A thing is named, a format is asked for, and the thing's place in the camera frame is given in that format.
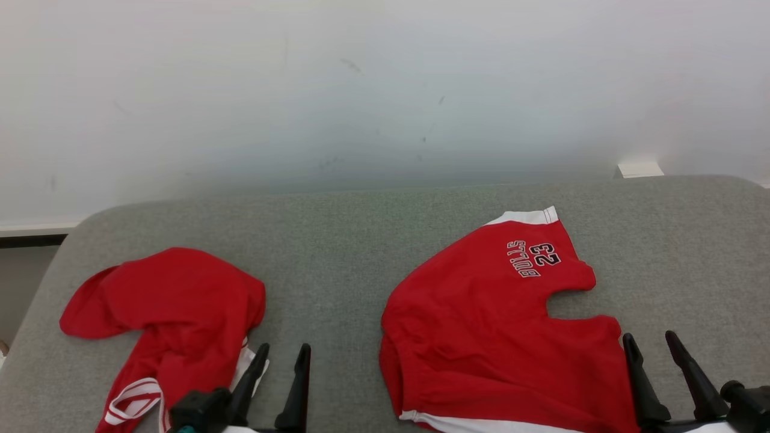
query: basketball jersey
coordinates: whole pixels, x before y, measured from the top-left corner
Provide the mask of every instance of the basketball jersey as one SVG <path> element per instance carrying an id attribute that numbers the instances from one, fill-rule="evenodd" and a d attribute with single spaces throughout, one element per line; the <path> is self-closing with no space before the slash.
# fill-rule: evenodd
<path id="1" fill-rule="evenodd" d="M 635 433 L 613 317 L 548 317 L 590 290 L 556 209 L 506 212 L 420 265 L 382 317 L 380 368 L 399 419 L 446 433 Z"/>
<path id="2" fill-rule="evenodd" d="M 244 337 L 264 314 L 261 281 L 191 248 L 169 248 L 90 277 L 64 309 L 62 331 L 98 339 L 143 330 L 96 433 L 130 433 L 158 403 L 164 433 L 171 428 L 168 409 L 191 390 L 234 388 L 254 358 Z"/>

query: white wall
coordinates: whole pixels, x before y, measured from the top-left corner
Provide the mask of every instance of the white wall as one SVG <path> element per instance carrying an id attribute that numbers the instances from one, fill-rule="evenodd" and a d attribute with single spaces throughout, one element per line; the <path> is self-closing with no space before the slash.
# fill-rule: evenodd
<path id="1" fill-rule="evenodd" d="M 0 226 L 251 191 L 770 179 L 766 0 L 0 0 Z"/>

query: white stripe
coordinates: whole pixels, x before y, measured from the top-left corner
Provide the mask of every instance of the white stripe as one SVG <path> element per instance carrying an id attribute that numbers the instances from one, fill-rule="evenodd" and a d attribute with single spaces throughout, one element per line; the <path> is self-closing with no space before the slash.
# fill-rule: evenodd
<path id="1" fill-rule="evenodd" d="M 533 210 L 532 212 L 511 212 L 508 210 L 499 218 L 484 225 L 490 226 L 492 224 L 507 223 L 509 221 L 525 224 L 550 224 L 559 221 L 559 216 L 556 214 L 556 208 L 553 206 L 544 210 Z"/>
<path id="2" fill-rule="evenodd" d="M 129 403 L 126 411 L 121 411 L 117 408 L 117 404 L 121 401 L 127 400 L 131 397 L 137 397 L 139 395 L 151 395 L 151 398 L 145 398 L 142 400 L 136 400 Z M 118 425 L 124 422 L 124 420 L 137 419 L 144 416 L 150 409 L 155 407 L 160 402 L 161 414 L 163 409 L 163 391 L 160 389 L 160 385 L 155 378 L 142 378 L 135 381 L 118 394 L 112 401 L 109 402 L 107 412 L 104 414 L 104 420 L 110 425 Z"/>
<path id="3" fill-rule="evenodd" d="M 170 428 L 171 422 L 169 422 L 169 414 L 166 413 L 166 405 L 164 404 L 161 394 L 160 410 L 158 411 L 158 431 L 160 433 L 166 433 Z"/>
<path id="4" fill-rule="evenodd" d="M 398 419 L 424 422 L 444 433 L 580 433 L 579 431 L 567 430 L 566 428 L 531 424 L 529 422 L 439 417 L 418 411 L 402 412 Z"/>

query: gray cushion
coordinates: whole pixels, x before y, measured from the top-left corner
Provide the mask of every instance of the gray cushion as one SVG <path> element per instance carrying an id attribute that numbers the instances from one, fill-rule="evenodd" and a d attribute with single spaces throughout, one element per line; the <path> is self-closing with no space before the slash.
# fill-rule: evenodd
<path id="1" fill-rule="evenodd" d="M 587 293 L 558 294 L 555 317 L 615 316 L 634 333 L 661 400 L 691 415 L 663 333 L 674 329 L 711 379 L 770 384 L 770 196 L 731 177 L 657 177 L 544 186 L 474 186 L 233 197 L 123 206 L 62 245 L 0 371 L 0 431 L 92 431 L 137 333 L 67 337 L 68 299 L 105 267 L 172 246 L 234 263 L 267 287 L 252 347 L 271 364 L 250 419 L 271 426 L 303 342 L 313 346 L 312 431 L 415 428 L 396 420 L 380 376 L 380 315 L 417 265 L 504 210 L 555 205 L 595 270 Z M 155 413 L 138 428 L 156 430 Z"/>

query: white trim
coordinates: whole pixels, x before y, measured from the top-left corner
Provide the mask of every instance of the white trim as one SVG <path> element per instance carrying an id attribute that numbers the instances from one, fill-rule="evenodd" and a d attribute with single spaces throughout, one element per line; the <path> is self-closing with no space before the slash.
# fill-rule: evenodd
<path id="1" fill-rule="evenodd" d="M 241 347 L 238 357 L 238 363 L 236 365 L 236 373 L 234 374 L 232 384 L 230 385 L 231 391 L 235 389 L 235 386 L 243 376 L 243 373 L 256 356 L 254 352 L 248 348 L 247 343 L 248 339 L 244 338 L 243 346 Z M 262 377 L 265 375 L 269 365 L 270 360 L 266 360 L 265 368 L 262 370 L 262 374 L 254 384 L 254 391 L 251 394 L 252 397 L 256 392 L 256 387 L 258 387 L 259 383 L 262 381 Z M 137 398 L 130 401 L 129 406 L 124 411 L 118 409 L 117 404 L 121 401 L 140 396 L 144 398 Z M 171 420 L 169 419 L 169 412 L 166 410 L 163 390 L 160 389 L 160 384 L 155 378 L 142 378 L 123 388 L 123 391 L 120 391 L 120 394 L 109 402 L 107 411 L 104 414 L 104 420 L 110 425 L 118 425 L 129 419 L 141 418 L 158 403 L 160 403 L 160 410 L 158 411 L 158 431 L 160 433 L 166 433 L 171 428 Z"/>
<path id="2" fill-rule="evenodd" d="M 738 433 L 738 431 L 728 422 L 715 422 L 690 430 L 690 433 Z"/>
<path id="3" fill-rule="evenodd" d="M 533 210 L 532 212 L 511 212 L 508 210 L 499 218 L 484 225 L 491 226 L 492 224 L 507 223 L 508 221 L 525 224 L 550 224 L 559 221 L 559 216 L 556 214 L 556 208 L 553 206 L 543 210 Z"/>
<path id="4" fill-rule="evenodd" d="M 665 176 L 656 161 L 643 163 L 620 163 L 615 170 L 614 179 L 630 179 L 633 177 Z"/>
<path id="5" fill-rule="evenodd" d="M 138 396 L 146 396 L 147 398 L 131 401 L 125 411 L 117 408 L 117 404 L 121 401 Z M 109 402 L 107 412 L 104 414 L 104 420 L 110 425 L 118 425 L 129 419 L 141 418 L 158 402 L 160 402 L 162 413 L 163 391 L 161 391 L 158 381 L 155 378 L 139 379 L 123 388 L 123 391 L 120 391 L 120 394 Z"/>
<path id="6" fill-rule="evenodd" d="M 259 433 L 256 430 L 252 430 L 248 427 L 240 427 L 237 425 L 228 425 L 225 427 L 224 430 L 222 430 L 222 433 Z"/>
<path id="7" fill-rule="evenodd" d="M 53 224 L 29 224 L 24 226 L 0 226 L 0 237 L 45 236 L 49 234 L 69 234 L 80 221 Z"/>
<path id="8" fill-rule="evenodd" d="M 567 430 L 566 428 L 531 424 L 529 422 L 440 417 L 418 411 L 402 412 L 398 419 L 402 421 L 424 422 L 444 433 L 580 433 L 579 431 Z"/>

